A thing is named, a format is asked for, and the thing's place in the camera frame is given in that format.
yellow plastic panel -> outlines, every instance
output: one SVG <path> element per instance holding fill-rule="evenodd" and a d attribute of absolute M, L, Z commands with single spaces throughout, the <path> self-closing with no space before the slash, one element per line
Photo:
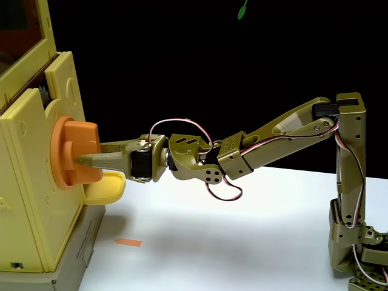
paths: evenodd
<path fill-rule="evenodd" d="M 118 201 L 125 189 L 125 176 L 104 172 L 102 180 L 85 186 L 85 205 L 106 205 Z"/>
<path fill-rule="evenodd" d="M 38 0 L 44 39 L 0 77 L 0 109 L 56 54 L 47 0 Z"/>
<path fill-rule="evenodd" d="M 50 167 L 50 141 L 57 119 L 63 115 L 79 117 L 79 109 L 70 109 L 61 99 L 52 101 L 43 109 L 38 89 L 28 89 L 4 114 L 7 121 L 22 177 L 25 184 L 25 204 L 33 227 L 39 252 L 47 261 L 49 271 L 54 271 L 82 208 L 82 186 L 65 191 L 54 182 Z"/>
<path fill-rule="evenodd" d="M 73 53 L 61 53 L 47 68 L 45 76 L 51 98 L 62 99 L 66 103 L 66 116 L 72 116 L 76 121 L 85 121 Z"/>
<path fill-rule="evenodd" d="M 11 263 L 22 263 L 19 272 L 43 272 L 15 171 L 0 126 L 0 271 L 13 271 Z"/>

black background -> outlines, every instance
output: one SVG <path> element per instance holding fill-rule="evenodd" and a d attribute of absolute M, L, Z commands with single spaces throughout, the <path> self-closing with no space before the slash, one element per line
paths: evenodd
<path fill-rule="evenodd" d="M 85 117 L 97 123 L 100 140 L 137 138 L 174 117 L 197 121 L 214 140 L 223 139 L 252 132 L 317 96 L 334 101 L 336 94 L 360 92 L 367 175 L 388 178 L 381 138 L 387 132 L 386 17 L 249 0 L 238 21 L 243 3 L 49 1 L 57 51 L 73 52 Z M 182 122 L 154 132 L 200 134 Z M 333 173 L 335 160 L 335 142 L 328 139 L 270 166 Z"/>

olive green bracket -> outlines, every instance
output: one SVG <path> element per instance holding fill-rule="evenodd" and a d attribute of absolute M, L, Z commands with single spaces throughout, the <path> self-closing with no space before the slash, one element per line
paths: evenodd
<path fill-rule="evenodd" d="M 220 166 L 232 180 L 253 172 L 240 155 L 239 145 L 245 136 L 245 132 L 239 132 L 224 139 L 217 156 Z"/>
<path fill-rule="evenodd" d="M 364 263 L 376 264 L 382 266 L 388 266 L 388 236 L 387 233 L 378 233 L 372 226 L 367 226 L 367 235 L 369 239 L 375 241 L 376 239 L 380 242 L 383 241 L 379 247 L 371 247 L 368 245 L 363 246 L 361 252 L 361 260 Z"/>
<path fill-rule="evenodd" d="M 164 135 L 152 135 L 152 145 L 147 139 L 148 135 L 142 135 L 129 141 L 102 143 L 101 153 L 81 155 L 76 162 L 97 169 L 117 170 L 123 172 L 128 180 L 144 183 L 151 179 L 132 176 L 131 153 L 152 150 L 152 179 L 157 182 L 166 170 L 166 163 L 162 162 L 161 155 L 163 148 L 167 147 L 167 138 Z"/>
<path fill-rule="evenodd" d="M 199 165 L 199 150 L 208 150 L 210 146 L 200 136 L 172 135 L 169 149 L 176 167 L 172 174 L 176 179 L 197 178 L 209 184 L 218 184 L 222 180 L 222 170 L 218 165 Z"/>
<path fill-rule="evenodd" d="M 385 279 L 381 272 L 381 268 L 377 266 L 362 266 L 364 271 L 374 280 L 385 283 Z M 377 285 L 371 282 L 364 274 L 356 268 L 355 278 L 349 280 L 348 290 L 349 291 L 387 291 L 388 287 Z"/>
<path fill-rule="evenodd" d="M 269 137 L 281 135 L 317 135 L 330 129 L 334 126 L 334 122 L 330 118 L 313 120 L 313 105 L 324 102 L 330 102 L 330 100 L 324 97 L 315 98 L 310 102 L 288 111 L 249 135 L 246 135 L 244 132 L 239 132 L 224 139 L 222 141 L 222 149 L 217 156 L 222 169 L 230 179 L 237 179 L 252 173 L 252 169 L 267 165 L 270 162 L 274 162 L 277 159 L 329 138 L 332 134 L 316 138 L 279 139 L 252 150 L 243 157 L 238 157 L 240 151 L 248 149 L 258 141 Z"/>
<path fill-rule="evenodd" d="M 366 137 L 366 109 L 359 93 L 338 94 L 337 103 L 356 101 L 358 105 L 347 105 L 339 108 L 339 133 L 341 139 L 358 157 L 361 168 L 365 167 L 365 137 Z M 352 225 L 357 206 L 358 196 L 363 185 L 358 164 L 354 156 L 347 150 L 338 148 L 337 153 L 337 191 L 341 197 L 339 212 L 345 224 Z M 365 188 L 361 201 L 358 222 L 365 220 Z"/>

orange paper piece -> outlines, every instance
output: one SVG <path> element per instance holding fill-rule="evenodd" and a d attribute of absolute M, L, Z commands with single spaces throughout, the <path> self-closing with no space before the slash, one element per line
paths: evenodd
<path fill-rule="evenodd" d="M 123 244 L 125 246 L 131 246 L 131 247 L 139 247 L 141 246 L 141 243 L 142 243 L 142 241 L 137 241 L 135 239 L 126 239 L 126 238 L 115 239 L 115 242 L 117 244 Z"/>

robotic arm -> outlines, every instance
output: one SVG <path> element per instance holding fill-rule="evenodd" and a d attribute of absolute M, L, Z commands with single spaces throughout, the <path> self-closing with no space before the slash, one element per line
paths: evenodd
<path fill-rule="evenodd" d="M 209 189 L 226 175 L 238 179 L 333 135 L 338 144 L 338 197 L 330 202 L 331 266 L 340 272 L 355 271 L 349 290 L 360 290 L 368 280 L 386 286 L 378 278 L 386 276 L 382 266 L 388 265 L 388 236 L 364 221 L 366 110 L 358 93 L 339 94 L 336 103 L 315 98 L 248 135 L 238 132 L 223 141 L 210 140 L 210 145 L 200 136 L 167 138 L 150 132 L 139 139 L 103 143 L 100 154 L 81 155 L 77 163 L 118 170 L 136 182 L 157 182 L 169 168 L 175 178 L 197 178 Z"/>

